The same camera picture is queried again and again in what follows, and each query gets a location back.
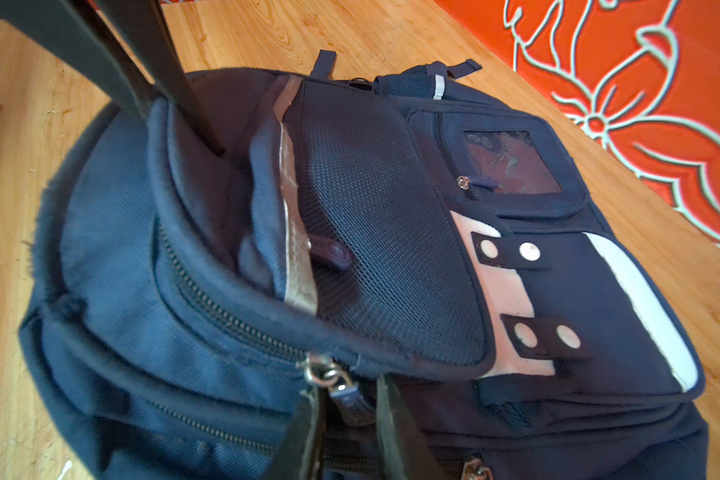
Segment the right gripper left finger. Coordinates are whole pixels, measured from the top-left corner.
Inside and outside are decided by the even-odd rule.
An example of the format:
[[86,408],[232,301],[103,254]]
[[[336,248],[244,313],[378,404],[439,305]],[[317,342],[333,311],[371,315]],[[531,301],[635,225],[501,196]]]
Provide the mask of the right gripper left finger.
[[323,477],[326,393],[319,387],[301,392],[285,435],[261,479],[315,480]]

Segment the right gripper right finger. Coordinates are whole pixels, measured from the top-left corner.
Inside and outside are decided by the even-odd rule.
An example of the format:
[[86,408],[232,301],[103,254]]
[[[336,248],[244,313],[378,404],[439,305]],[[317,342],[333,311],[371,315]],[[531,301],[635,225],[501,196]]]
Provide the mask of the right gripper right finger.
[[380,377],[376,435],[384,479],[446,479],[391,375]]

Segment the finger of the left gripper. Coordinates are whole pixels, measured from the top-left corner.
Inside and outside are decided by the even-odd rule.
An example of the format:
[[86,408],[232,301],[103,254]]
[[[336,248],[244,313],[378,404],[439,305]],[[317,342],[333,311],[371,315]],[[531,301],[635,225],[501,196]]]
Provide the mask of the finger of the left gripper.
[[88,1],[2,1],[0,18],[77,70],[124,112],[149,116],[154,88]]
[[161,4],[153,0],[97,3],[153,78],[158,90],[181,111],[197,136],[217,156],[224,144],[181,65]]

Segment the navy blue student backpack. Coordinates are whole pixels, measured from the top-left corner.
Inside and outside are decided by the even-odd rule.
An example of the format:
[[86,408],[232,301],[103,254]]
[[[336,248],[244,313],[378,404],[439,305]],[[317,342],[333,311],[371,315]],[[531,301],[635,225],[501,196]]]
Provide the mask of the navy blue student backpack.
[[190,78],[107,106],[49,183],[19,339],[99,479],[257,479],[311,389],[328,479],[377,479],[389,375],[436,468],[702,479],[697,353],[542,119],[441,63]]

